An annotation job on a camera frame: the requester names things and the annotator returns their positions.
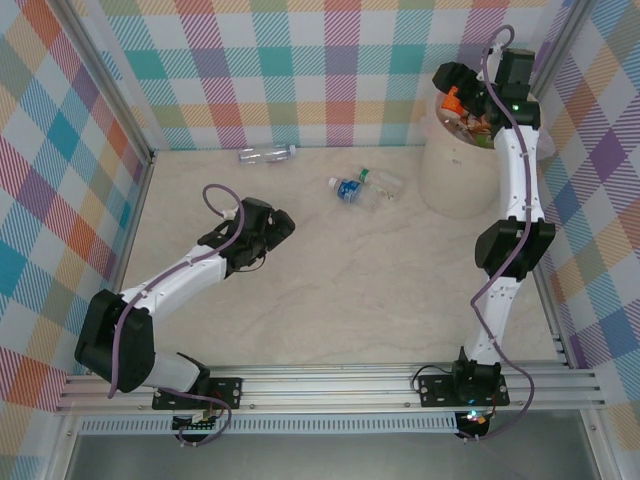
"white floor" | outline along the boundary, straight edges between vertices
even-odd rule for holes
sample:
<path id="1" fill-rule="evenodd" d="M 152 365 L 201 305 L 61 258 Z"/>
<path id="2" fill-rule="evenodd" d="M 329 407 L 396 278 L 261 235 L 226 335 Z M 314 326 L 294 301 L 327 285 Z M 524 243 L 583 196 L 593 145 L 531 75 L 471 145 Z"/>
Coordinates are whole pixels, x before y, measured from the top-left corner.
<path id="1" fill-rule="evenodd" d="M 475 240 L 496 212 L 451 220 L 430 211 L 415 180 L 421 155 L 422 147 L 300 149 L 284 164 L 242 167 L 233 151 L 161 153 L 125 286 L 166 268 L 219 223 L 201 198 L 208 183 L 285 210 L 297 229 L 262 269 L 234 274 L 174 313 L 156 329 L 156 349 L 212 365 L 454 360 L 476 321 Z M 405 177 L 405 195 L 374 214 L 342 204 L 327 180 L 353 164 Z M 222 193 L 211 199 L 234 206 Z M 504 350 L 555 359 L 533 278 L 516 297 Z"/>

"plastic bottle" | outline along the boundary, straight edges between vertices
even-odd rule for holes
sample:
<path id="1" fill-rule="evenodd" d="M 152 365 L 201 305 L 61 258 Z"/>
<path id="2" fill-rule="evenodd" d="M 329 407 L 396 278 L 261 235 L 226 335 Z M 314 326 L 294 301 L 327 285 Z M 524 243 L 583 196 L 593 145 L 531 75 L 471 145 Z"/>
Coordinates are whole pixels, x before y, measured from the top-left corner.
<path id="1" fill-rule="evenodd" d="M 355 203 L 370 212 L 378 206 L 380 198 L 378 192 L 356 180 L 331 177 L 329 186 L 333 188 L 338 198 L 347 203 Z"/>
<path id="2" fill-rule="evenodd" d="M 398 198 L 404 188 L 404 182 L 400 178 L 383 170 L 368 169 L 359 165 L 355 167 L 354 173 L 360 182 L 371 186 L 389 200 Z"/>
<path id="3" fill-rule="evenodd" d="M 273 147 L 250 147 L 238 150 L 240 165 L 273 163 L 296 156 L 295 145 L 276 145 Z"/>

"white cylindrical container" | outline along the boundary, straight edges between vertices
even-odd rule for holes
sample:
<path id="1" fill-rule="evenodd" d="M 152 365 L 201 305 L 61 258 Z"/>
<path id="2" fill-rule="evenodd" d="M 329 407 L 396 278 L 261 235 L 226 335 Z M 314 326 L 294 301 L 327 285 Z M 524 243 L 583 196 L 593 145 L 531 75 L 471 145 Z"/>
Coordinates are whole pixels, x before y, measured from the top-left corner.
<path id="1" fill-rule="evenodd" d="M 441 215 L 475 217 L 498 197 L 498 157 L 495 150 L 466 143 L 447 130 L 436 115 L 444 94 L 435 87 L 432 91 L 437 94 L 427 99 L 420 195 L 429 208 Z"/>

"plaid wallpaper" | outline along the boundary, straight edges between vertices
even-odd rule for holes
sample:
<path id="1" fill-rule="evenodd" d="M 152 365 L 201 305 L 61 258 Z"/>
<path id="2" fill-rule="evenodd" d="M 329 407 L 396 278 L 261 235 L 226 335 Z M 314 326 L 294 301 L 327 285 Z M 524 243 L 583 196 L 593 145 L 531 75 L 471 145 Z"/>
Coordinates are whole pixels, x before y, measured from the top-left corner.
<path id="1" fill-rule="evenodd" d="M 640 478 L 640 1 L 598 3 L 542 103 L 559 157 L 541 194 L 561 227 L 545 269 Z"/>
<path id="2" fill-rule="evenodd" d="M 44 0 L 0 2 L 0 478 L 35 478 L 143 161 Z"/>
<path id="3" fill-rule="evenodd" d="M 423 143 L 424 73 L 456 59 L 478 66 L 503 23 L 519 46 L 541 52 L 539 66 L 573 2 L 74 3 L 150 143 L 194 149 Z"/>

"black mounting bracket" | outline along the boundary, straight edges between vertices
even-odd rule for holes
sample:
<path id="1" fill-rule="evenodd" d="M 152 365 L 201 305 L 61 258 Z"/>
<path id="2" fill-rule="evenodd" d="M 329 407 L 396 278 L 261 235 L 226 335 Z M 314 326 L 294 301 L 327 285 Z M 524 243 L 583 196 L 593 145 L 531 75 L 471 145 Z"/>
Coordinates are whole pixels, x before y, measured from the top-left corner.
<path id="1" fill-rule="evenodd" d="M 418 377 L 418 390 L 420 391 L 420 405 L 429 407 L 492 407 L 495 398 L 496 407 L 506 407 L 509 405 L 509 391 L 504 381 L 504 376 L 500 376 L 498 387 L 492 396 L 475 398 L 472 403 L 461 401 L 458 398 L 451 375 L 420 375 Z"/>
<path id="2" fill-rule="evenodd" d="M 461 347 L 451 374 L 418 377 L 420 404 L 423 407 L 465 408 L 509 405 L 509 391 L 500 371 L 499 363 L 482 365 L 469 360 Z"/>
<path id="3" fill-rule="evenodd" d="M 222 400 L 232 410 L 237 410 L 242 398 L 242 379 L 209 378 L 204 391 L 198 392 L 198 395 Z M 151 402 L 154 410 L 209 410 L 211 407 L 211 402 L 206 400 L 192 400 L 163 390 L 158 390 Z"/>

